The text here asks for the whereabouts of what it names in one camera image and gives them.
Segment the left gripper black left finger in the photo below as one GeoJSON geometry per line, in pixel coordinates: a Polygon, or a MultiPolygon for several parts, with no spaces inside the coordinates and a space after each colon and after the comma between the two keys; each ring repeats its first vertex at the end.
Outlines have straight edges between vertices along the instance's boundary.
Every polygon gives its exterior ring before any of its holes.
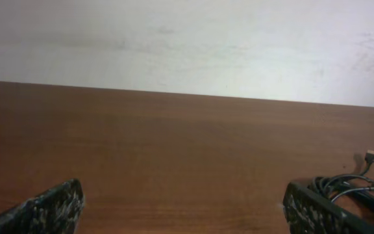
{"type": "Polygon", "coordinates": [[[70,179],[0,214],[0,234],[74,234],[84,208],[81,182],[70,179]]]}

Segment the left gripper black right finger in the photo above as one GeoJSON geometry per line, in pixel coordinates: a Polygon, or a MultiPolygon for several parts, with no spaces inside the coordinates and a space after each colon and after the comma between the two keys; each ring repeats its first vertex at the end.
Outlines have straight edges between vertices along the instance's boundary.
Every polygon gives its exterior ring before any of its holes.
{"type": "Polygon", "coordinates": [[[288,184],[282,204],[291,234],[374,234],[374,225],[296,182],[288,184]]]}

